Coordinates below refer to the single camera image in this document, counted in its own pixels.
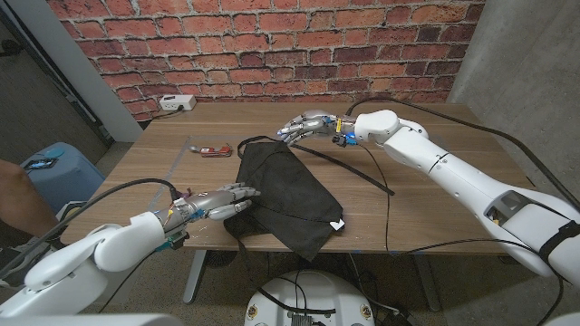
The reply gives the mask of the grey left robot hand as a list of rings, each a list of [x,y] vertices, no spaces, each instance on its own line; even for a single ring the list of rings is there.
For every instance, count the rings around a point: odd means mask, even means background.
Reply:
[[[228,184],[215,191],[175,200],[168,208],[155,211],[154,215],[168,235],[200,219],[226,220],[249,208],[252,199],[260,195],[258,190],[244,183]]]

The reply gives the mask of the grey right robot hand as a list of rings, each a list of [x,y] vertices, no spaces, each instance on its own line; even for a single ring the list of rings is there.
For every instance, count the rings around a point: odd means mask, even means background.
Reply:
[[[356,118],[324,110],[308,110],[287,122],[276,134],[288,146],[309,137],[342,137],[354,133]]]

